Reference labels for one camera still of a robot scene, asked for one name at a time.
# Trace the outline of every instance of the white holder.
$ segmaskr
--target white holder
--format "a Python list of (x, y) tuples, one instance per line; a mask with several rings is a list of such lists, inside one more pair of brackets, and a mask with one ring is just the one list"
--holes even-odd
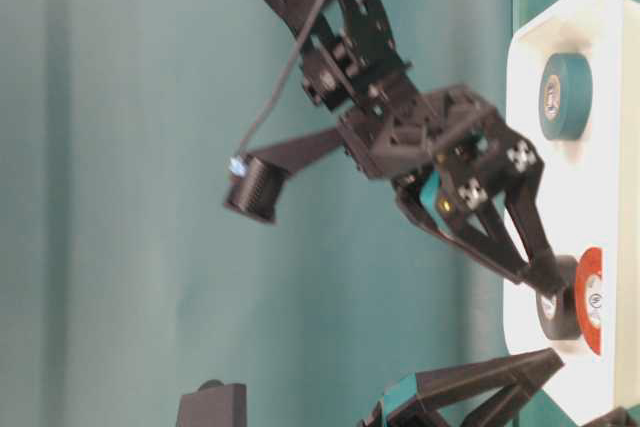
[[(589, 61), (591, 115), (580, 140), (549, 141), (538, 119), (542, 73), (552, 54), (569, 52)], [(554, 347), (566, 366), (545, 391), (582, 425), (640, 403), (640, 4), (559, 0), (522, 27), (509, 50), (507, 123), (546, 163), (537, 205), (556, 255), (603, 249), (601, 356), (583, 338), (547, 340), (533, 290), (504, 283), (509, 352)]]

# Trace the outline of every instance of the black cable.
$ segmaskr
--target black cable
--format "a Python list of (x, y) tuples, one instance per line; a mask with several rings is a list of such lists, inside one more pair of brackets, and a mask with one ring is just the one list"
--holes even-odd
[(287, 79), (291, 75), (293, 67), (295, 66), (295, 63), (298, 60), (298, 57), (300, 56), (302, 47), (304, 46), (305, 42), (309, 38), (309, 35), (311, 34), (311, 30), (313, 29), (313, 26), (318, 20), (318, 16), (322, 12), (322, 9), (324, 8), (326, 1), (327, 0), (316, 0), (315, 3), (313, 4), (313, 7), (309, 12), (309, 17), (307, 18), (304, 24), (304, 27), (300, 31), (300, 34), (298, 35), (296, 43), (294, 44), (291, 50), (291, 53), (289, 54), (289, 60), (287, 61), (287, 64), (285, 65), (285, 68), (283, 69), (282, 73), (278, 77), (273, 94), (265, 104), (262, 111), (260, 111), (260, 113), (256, 117), (256, 120), (251, 124), (245, 136), (240, 141), (240, 145), (236, 150), (236, 154), (235, 154), (236, 159), (238, 157), (242, 157), (246, 153), (249, 142), (251, 141), (251, 139), (257, 132), (257, 130), (260, 128), (260, 126), (265, 122), (265, 120), (267, 120), (269, 115), (271, 115), (271, 113), (273, 112), (273, 109), (276, 107), (276, 104), (278, 103), (278, 100), (282, 95), (282, 91), (284, 90), (284, 86), (287, 82)]

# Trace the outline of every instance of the red tape roll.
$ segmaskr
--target red tape roll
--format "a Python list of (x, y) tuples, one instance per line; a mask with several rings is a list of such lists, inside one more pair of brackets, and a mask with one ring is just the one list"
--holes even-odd
[(580, 330), (591, 350), (600, 355), (602, 249), (593, 247), (584, 253), (578, 265), (575, 289)]

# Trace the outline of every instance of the teal pad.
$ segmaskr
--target teal pad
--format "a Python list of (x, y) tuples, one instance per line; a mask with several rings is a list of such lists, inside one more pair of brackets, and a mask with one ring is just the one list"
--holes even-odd
[(449, 231), (449, 227), (442, 220), (440, 213), (436, 207), (436, 202), (438, 200), (438, 191), (440, 189), (440, 174), (436, 170), (433, 171), (429, 180), (424, 184), (422, 190), (420, 191), (420, 203), (427, 210), (429, 215), (435, 220), (436, 224), (438, 224), (438, 228), (444, 232)]
[(578, 140), (589, 120), (593, 79), (580, 54), (554, 54), (542, 75), (540, 127), (549, 140)]
[(418, 393), (418, 381), (416, 375), (407, 375), (397, 384), (389, 387), (382, 397), (383, 426), (387, 427), (387, 417), (398, 407)]

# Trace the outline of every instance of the green backdrop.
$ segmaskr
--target green backdrop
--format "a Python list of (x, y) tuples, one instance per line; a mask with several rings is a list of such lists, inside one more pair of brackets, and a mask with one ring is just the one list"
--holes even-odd
[[(510, 0), (384, 0), (425, 90), (503, 107)], [(292, 39), (261, 0), (0, 0), (0, 425), (354, 425), (390, 381), (504, 353), (500, 282), (335, 155), (268, 228), (221, 207)], [(290, 83), (261, 141), (333, 119)], [(453, 417), (460, 412), (452, 411)]]

